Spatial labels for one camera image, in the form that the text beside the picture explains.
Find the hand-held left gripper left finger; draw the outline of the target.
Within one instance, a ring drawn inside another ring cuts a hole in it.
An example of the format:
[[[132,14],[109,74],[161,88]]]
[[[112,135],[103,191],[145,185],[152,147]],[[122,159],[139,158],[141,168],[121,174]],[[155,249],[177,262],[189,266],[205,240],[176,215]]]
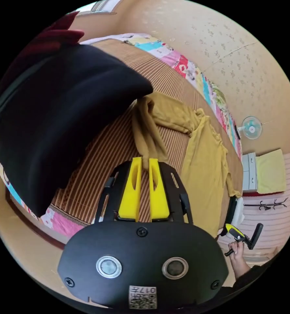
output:
[[[128,163],[127,177],[121,203],[119,219],[138,219],[140,208],[142,158],[135,157]]]

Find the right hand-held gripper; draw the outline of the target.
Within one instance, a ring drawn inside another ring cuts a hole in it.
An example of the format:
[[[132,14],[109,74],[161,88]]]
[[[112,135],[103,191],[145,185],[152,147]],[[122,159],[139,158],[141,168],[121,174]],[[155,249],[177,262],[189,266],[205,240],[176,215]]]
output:
[[[252,241],[247,235],[244,235],[232,224],[226,223],[222,232],[220,233],[220,236],[227,236],[228,234],[235,240],[236,243],[243,242],[249,249],[252,248]]]

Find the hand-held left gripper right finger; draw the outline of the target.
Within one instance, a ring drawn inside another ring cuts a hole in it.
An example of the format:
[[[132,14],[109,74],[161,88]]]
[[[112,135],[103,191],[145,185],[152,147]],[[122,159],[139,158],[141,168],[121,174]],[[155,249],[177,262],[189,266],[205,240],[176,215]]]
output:
[[[150,218],[168,219],[169,207],[158,159],[149,159]]]

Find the person's right hand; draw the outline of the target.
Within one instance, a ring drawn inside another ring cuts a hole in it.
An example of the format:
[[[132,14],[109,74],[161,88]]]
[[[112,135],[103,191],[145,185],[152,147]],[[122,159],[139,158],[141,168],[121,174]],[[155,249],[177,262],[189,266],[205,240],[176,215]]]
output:
[[[233,253],[229,255],[229,258],[232,262],[243,260],[243,252],[244,252],[244,242],[234,241],[228,244],[229,250],[232,250]]]

